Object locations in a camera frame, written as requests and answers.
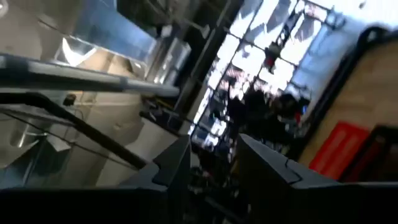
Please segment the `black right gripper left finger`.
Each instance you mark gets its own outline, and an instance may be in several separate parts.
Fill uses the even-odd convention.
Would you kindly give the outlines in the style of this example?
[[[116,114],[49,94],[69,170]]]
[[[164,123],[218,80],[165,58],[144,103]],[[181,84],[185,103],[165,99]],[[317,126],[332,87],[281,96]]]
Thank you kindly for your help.
[[[182,218],[189,178],[190,139],[182,136],[119,186],[134,218]]]

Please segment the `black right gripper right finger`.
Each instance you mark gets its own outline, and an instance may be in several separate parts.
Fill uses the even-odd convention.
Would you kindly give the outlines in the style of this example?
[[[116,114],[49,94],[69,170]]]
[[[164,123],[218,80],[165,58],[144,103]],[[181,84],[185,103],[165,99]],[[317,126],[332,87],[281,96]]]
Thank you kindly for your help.
[[[238,137],[239,182],[254,223],[333,223],[321,191],[339,183],[275,152],[246,134]]]

